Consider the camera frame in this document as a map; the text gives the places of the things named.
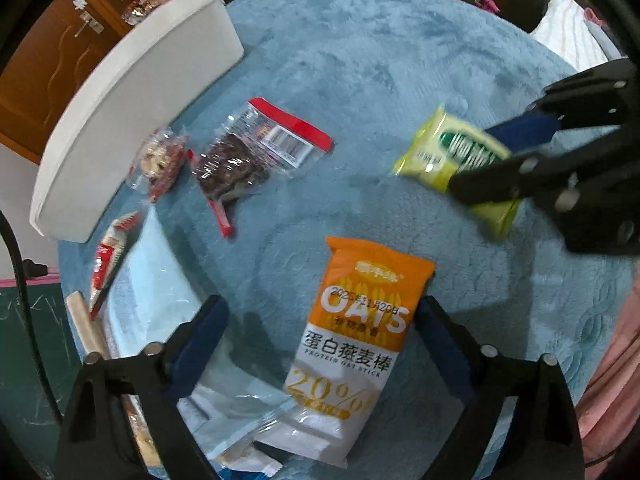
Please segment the checkered white bedding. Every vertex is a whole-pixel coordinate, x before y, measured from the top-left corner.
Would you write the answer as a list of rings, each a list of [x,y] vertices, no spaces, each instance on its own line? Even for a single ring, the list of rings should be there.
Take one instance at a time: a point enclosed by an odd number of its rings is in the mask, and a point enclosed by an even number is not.
[[[529,34],[576,72],[624,58],[623,52],[596,22],[591,9],[575,0],[549,0],[547,11]]]

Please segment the brown wooden door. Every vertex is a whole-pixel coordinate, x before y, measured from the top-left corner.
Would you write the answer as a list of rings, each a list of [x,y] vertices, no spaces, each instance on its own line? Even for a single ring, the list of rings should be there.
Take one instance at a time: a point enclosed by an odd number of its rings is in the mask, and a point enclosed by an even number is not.
[[[54,0],[1,75],[1,143],[39,164],[68,103],[119,40],[88,0]]]

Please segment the brown biscuit clear packet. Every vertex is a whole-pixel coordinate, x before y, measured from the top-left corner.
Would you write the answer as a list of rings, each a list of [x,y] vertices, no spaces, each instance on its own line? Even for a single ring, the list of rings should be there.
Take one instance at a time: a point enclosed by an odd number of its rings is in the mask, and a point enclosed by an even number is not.
[[[143,417],[138,398],[122,396],[122,404],[146,469],[156,478],[170,479]],[[235,442],[217,456],[210,453],[205,456],[221,479],[273,479],[283,468],[280,460],[261,451],[249,438]]]

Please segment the red white candy packet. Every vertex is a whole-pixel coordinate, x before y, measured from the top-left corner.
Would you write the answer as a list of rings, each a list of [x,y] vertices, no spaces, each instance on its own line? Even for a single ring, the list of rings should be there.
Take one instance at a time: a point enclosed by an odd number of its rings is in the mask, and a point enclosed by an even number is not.
[[[134,230],[142,222],[140,210],[116,218],[102,236],[96,254],[90,283],[89,318],[94,321],[101,310],[120,259],[130,246]]]

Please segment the small nut packet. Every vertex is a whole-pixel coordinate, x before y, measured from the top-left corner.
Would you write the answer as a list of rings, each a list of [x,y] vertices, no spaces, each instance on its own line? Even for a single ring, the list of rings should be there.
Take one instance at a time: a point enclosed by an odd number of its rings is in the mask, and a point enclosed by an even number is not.
[[[169,127],[154,130],[134,155],[126,182],[150,203],[156,203],[175,184],[186,160],[189,136]]]

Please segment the light blue snack packet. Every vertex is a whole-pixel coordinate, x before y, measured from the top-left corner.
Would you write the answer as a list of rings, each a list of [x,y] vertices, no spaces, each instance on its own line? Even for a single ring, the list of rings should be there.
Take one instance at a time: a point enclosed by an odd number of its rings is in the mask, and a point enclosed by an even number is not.
[[[171,250],[155,209],[149,208],[103,308],[112,355],[135,356],[150,342],[168,341],[178,325],[194,318],[202,303]],[[193,392],[178,402],[181,417],[210,460],[294,408],[290,396],[237,366],[232,350],[230,335],[224,334]]]

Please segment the white plastic storage bin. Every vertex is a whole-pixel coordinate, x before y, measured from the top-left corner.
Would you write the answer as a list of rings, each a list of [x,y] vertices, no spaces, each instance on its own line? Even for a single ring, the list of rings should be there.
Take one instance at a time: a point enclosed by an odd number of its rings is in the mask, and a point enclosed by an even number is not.
[[[32,192],[32,227],[54,240],[88,240],[142,142],[243,53],[224,0],[170,0],[154,10],[96,66],[54,127]]]

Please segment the green chalkboard pink frame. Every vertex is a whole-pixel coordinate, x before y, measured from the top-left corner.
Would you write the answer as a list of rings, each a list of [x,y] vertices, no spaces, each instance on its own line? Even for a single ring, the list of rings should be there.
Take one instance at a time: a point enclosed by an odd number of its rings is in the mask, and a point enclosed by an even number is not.
[[[27,285],[30,313],[47,378],[66,408],[80,367],[58,278]],[[54,476],[58,424],[32,359],[24,312],[11,281],[1,283],[1,421],[40,477]]]

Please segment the green pineapple cake packet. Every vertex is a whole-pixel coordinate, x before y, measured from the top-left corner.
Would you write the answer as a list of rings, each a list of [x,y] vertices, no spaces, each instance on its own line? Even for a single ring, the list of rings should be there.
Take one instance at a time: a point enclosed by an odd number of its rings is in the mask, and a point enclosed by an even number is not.
[[[439,106],[396,160],[393,175],[413,178],[447,195],[449,180],[457,172],[480,169],[511,155],[493,136]]]

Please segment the dark dates red-strip packet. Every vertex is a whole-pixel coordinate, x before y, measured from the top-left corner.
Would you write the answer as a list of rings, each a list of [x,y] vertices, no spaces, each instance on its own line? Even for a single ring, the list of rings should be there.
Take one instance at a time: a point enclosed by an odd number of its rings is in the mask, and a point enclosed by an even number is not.
[[[324,131],[264,98],[250,99],[214,132],[213,140],[188,151],[191,174],[224,238],[233,235],[227,206],[275,178],[295,178],[331,153]]]

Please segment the orange oats bar packet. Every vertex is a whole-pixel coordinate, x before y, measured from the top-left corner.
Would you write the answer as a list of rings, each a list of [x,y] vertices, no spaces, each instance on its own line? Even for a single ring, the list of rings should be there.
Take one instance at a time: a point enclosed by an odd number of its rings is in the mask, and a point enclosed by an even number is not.
[[[295,408],[257,440],[344,468],[436,266],[370,240],[326,244],[331,257],[283,385]]]

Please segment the beige biscuit stick box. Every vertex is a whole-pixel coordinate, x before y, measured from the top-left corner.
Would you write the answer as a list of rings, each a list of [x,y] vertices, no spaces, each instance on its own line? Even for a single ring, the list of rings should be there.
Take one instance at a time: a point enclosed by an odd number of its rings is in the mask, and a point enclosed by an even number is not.
[[[85,354],[98,352],[108,360],[111,352],[108,350],[102,326],[90,318],[89,306],[79,290],[66,297],[66,308],[78,333],[82,351]]]

